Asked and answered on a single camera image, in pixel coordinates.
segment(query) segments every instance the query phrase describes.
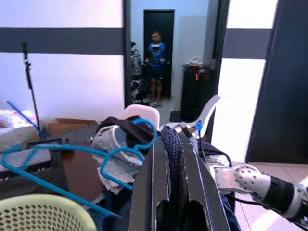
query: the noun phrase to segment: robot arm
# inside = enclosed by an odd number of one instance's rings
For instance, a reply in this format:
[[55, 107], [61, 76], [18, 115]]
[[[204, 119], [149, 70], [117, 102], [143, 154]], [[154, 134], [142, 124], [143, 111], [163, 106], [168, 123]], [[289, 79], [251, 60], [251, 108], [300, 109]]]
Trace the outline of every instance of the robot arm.
[[265, 208], [274, 210], [292, 223], [308, 228], [308, 190], [243, 164], [235, 167], [213, 166], [215, 181], [222, 194], [250, 194]]

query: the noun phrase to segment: blue shirt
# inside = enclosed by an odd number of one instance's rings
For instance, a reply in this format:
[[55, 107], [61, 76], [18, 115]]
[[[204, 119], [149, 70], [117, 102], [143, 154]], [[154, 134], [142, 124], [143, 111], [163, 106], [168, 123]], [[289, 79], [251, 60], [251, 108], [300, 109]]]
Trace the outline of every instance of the blue shirt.
[[149, 45], [149, 52], [151, 53], [150, 67], [161, 68], [164, 64], [160, 63], [161, 59], [165, 59], [165, 45], [164, 43], [151, 43]]

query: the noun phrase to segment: gray stripe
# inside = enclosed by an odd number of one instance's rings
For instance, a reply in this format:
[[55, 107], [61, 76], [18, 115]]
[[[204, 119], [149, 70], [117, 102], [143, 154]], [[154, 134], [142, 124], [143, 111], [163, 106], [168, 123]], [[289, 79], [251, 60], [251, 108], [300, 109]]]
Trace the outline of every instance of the gray stripe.
[[0, 52], [123, 55], [122, 28], [0, 28]]
[[271, 29], [226, 29], [223, 58], [266, 59]]

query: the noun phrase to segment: child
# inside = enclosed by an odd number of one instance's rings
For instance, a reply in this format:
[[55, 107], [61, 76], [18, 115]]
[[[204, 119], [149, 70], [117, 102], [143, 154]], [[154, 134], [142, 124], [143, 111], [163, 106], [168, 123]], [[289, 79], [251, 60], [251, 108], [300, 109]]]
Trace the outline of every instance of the child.
[[145, 61], [149, 63], [149, 78], [151, 80], [151, 99], [155, 102], [157, 88], [157, 103], [161, 106], [162, 80], [164, 77], [165, 45], [161, 42], [158, 31], [152, 33], [152, 43], [149, 46], [150, 57]]

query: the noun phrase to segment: laundry basket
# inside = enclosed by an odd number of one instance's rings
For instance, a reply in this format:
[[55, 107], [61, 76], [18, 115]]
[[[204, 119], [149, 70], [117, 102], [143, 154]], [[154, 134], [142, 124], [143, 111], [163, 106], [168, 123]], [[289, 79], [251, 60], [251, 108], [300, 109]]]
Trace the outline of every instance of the laundry basket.
[[0, 201], [0, 231], [96, 231], [96, 226], [79, 204], [32, 194]]

